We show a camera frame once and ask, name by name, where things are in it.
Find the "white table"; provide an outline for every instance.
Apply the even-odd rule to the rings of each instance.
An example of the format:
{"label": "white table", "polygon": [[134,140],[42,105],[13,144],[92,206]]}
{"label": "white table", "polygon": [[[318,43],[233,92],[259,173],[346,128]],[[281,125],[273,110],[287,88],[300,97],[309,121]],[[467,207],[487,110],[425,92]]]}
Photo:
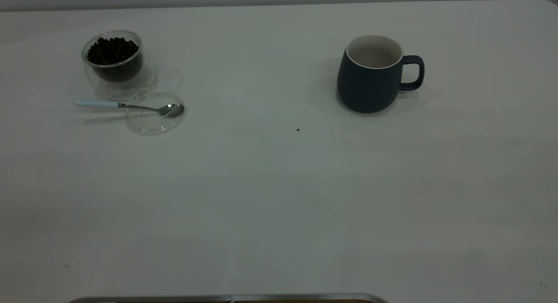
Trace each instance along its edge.
{"label": "white table", "polygon": [[[176,130],[72,106],[92,96],[82,45],[112,29],[139,33],[187,103]],[[558,300],[549,2],[1,13],[0,31],[2,302]],[[344,46],[369,33],[426,63],[380,116],[335,98]]]}

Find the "spoon handle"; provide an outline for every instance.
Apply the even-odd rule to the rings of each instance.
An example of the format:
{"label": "spoon handle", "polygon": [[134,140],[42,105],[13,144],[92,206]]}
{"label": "spoon handle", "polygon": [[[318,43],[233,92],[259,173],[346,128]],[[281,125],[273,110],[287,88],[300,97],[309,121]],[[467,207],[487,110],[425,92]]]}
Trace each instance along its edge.
{"label": "spoon handle", "polygon": [[74,105],[78,107],[105,107],[105,108],[128,108],[128,109],[144,109],[156,112],[157,109],[144,106],[134,106],[127,104],[120,104],[119,102],[109,102],[108,100],[97,100],[81,98],[73,101]]}
{"label": "spoon handle", "polygon": [[74,105],[78,107],[108,107],[108,108],[118,108],[117,102],[108,102],[106,100],[96,100],[81,98],[73,101]]}

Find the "coffee bean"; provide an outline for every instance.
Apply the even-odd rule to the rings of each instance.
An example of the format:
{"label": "coffee bean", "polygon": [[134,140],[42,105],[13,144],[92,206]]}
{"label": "coffee bean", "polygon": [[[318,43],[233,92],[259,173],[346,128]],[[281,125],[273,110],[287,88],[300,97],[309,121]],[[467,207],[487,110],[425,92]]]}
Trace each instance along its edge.
{"label": "coffee bean", "polygon": [[110,82],[124,82],[131,80],[141,71],[143,67],[143,57],[138,53],[138,45],[133,41],[126,41],[123,37],[113,37],[110,39],[99,38],[87,53],[87,60],[97,65],[107,66],[114,63],[124,62],[120,65],[106,68],[94,67],[95,73],[102,79]]}

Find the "dark blue mug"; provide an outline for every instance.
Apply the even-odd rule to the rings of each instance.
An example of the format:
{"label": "dark blue mug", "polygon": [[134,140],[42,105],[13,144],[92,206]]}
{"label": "dark blue mug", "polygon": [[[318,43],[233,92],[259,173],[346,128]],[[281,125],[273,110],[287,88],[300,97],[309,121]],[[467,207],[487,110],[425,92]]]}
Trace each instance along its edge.
{"label": "dark blue mug", "polygon": [[[401,83],[403,65],[418,65],[418,79]],[[424,80],[424,62],[418,55],[403,56],[401,46],[388,37],[365,35],[351,41],[341,60],[337,92],[351,110],[362,113],[387,108],[400,90],[416,90]]]}

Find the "glass cup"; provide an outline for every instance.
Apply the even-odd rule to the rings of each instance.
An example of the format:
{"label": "glass cup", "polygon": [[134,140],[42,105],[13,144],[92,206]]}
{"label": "glass cup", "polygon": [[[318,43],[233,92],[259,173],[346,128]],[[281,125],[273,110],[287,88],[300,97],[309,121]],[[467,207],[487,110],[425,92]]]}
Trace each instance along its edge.
{"label": "glass cup", "polygon": [[[130,58],[112,65],[98,65],[87,59],[88,51],[100,38],[123,37],[133,41],[138,50]],[[128,100],[135,92],[151,86],[155,78],[153,61],[141,38],[131,31],[108,31],[88,41],[82,49],[85,74],[95,93],[102,99]]]}

